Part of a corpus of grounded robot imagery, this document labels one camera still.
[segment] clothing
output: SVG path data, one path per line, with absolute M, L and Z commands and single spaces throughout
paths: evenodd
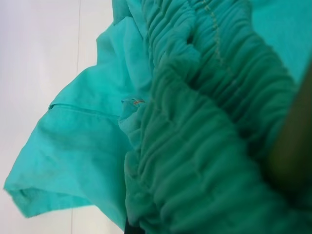
M 288 10 L 274 10 L 275 19 L 310 4 L 290 2 L 276 1 Z M 293 54 L 270 41 L 276 24 L 260 28 L 265 9 L 276 7 L 254 7 L 255 27 L 289 63 Z M 56 97 L 7 178 L 23 214 L 95 204 L 122 229 L 128 215 L 147 233 L 311 232 L 310 191 L 291 210 L 255 162 L 273 143 L 296 85 L 250 26 L 249 2 L 127 0 L 113 1 L 113 10 L 114 24 L 97 40 L 97 65 Z M 310 21 L 299 22 L 310 11 L 301 13 L 293 28 L 311 30 Z M 283 41 L 289 37 L 308 44 L 312 36 Z M 308 48 L 291 49 L 299 79 Z

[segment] white surface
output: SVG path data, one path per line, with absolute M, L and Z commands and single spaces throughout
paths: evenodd
M 0 0 L 0 184 L 36 122 L 77 72 L 96 62 L 110 0 Z M 122 233 L 96 207 L 25 219 L 0 191 L 1 234 Z

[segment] green garment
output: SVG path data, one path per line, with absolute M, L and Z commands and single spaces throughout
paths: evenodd
M 255 30 L 300 80 L 311 1 L 253 5 Z M 310 233 L 311 192 L 290 209 L 253 160 L 296 86 L 250 27 L 249 2 L 119 0 L 113 11 L 97 65 L 56 97 L 6 180 L 23 214 L 95 204 L 152 234 Z

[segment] teal fabric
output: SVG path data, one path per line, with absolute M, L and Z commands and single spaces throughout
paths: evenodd
M 290 209 L 255 162 L 296 86 L 254 33 L 300 81 L 310 5 L 113 1 L 97 65 L 51 103 L 5 190 L 26 217 L 95 204 L 122 229 L 128 215 L 148 233 L 311 233 L 311 192 Z

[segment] white background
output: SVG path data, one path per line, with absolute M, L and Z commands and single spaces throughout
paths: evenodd
M 0 0 L 0 186 L 57 93 L 96 62 L 111 0 Z M 119 234 L 96 207 L 25 219 L 0 191 L 1 234 Z

